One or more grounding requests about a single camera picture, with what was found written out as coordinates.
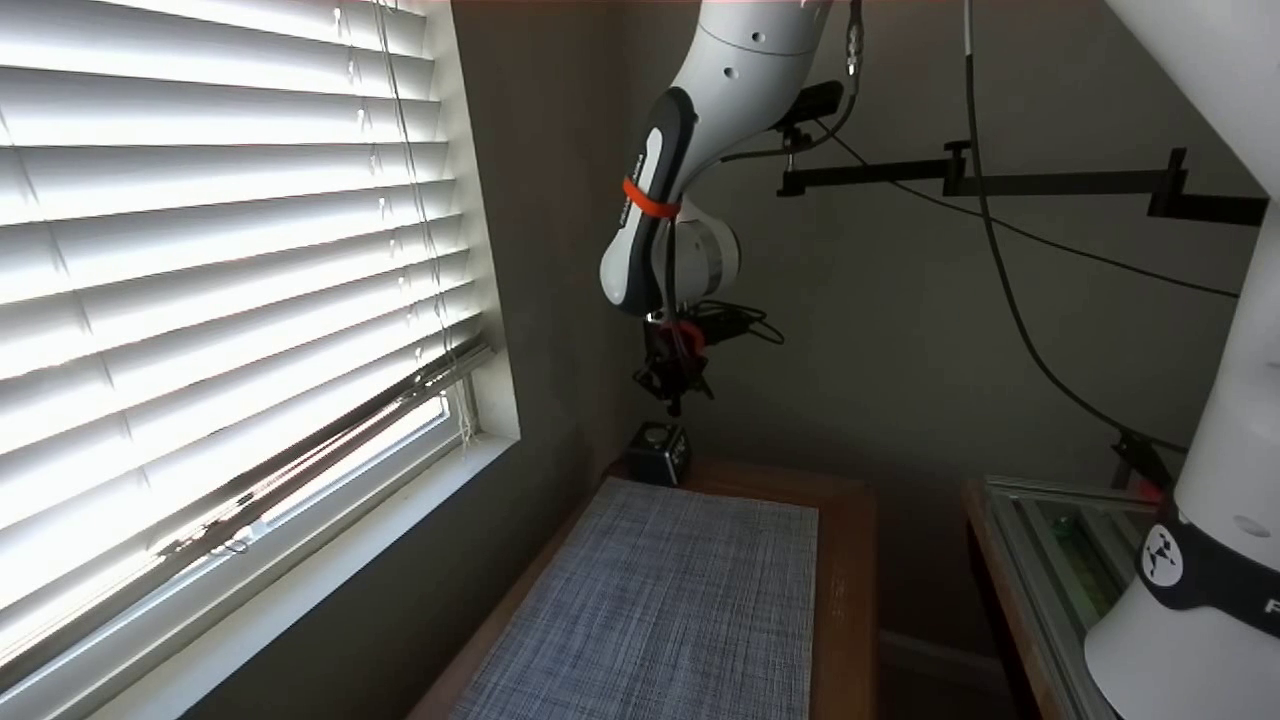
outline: window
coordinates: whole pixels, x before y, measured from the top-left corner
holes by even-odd
[[[0,717],[234,668],[476,475],[488,276],[448,0],[0,3]]]

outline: wall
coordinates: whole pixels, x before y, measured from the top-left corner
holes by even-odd
[[[872,158],[935,155],[962,136],[959,3],[866,0],[865,13],[865,97],[843,136]],[[976,13],[988,171],[1161,169],[1178,143],[1195,192],[1250,189],[1101,0],[976,0]],[[687,13],[636,31],[687,36]],[[672,75],[668,43],[628,62],[636,78]],[[700,189],[700,204],[742,231],[732,298],[768,306],[789,349],[710,353],[718,398],[697,402],[697,442],[875,485],[885,626],[988,652],[962,560],[962,480],[1107,485],[1117,432],[1036,377],[976,219],[891,189],[775,201],[775,185],[778,158],[763,158]],[[996,213],[1221,288],[1241,283],[1250,249],[1241,226],[1148,219],[1145,201],[996,201]],[[1186,438],[1230,304],[1021,239],[1005,249],[1052,368],[1129,422]]]
[[[623,150],[612,13],[457,13],[522,438],[190,717],[402,717],[636,428],[632,329],[594,292]]]

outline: window blinds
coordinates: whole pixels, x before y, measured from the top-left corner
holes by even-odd
[[[0,663],[472,339],[431,50],[371,0],[5,0]]]

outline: textured mat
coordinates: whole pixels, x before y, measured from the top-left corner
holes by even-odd
[[[811,600],[811,507],[609,480],[457,717],[798,720]]]

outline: black bracket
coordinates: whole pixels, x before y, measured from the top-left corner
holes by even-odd
[[[899,163],[856,163],[856,169],[807,169],[784,171],[775,195],[802,195],[807,189],[832,185],[899,185],[899,178],[945,178],[945,195],[1153,195],[1148,217],[1204,219],[1204,224],[1246,224],[1259,226],[1268,217],[1264,195],[1186,195],[1186,150],[1171,149],[1161,171],[1045,171],[1045,176],[966,176],[962,141],[947,143],[945,158],[899,158]]]

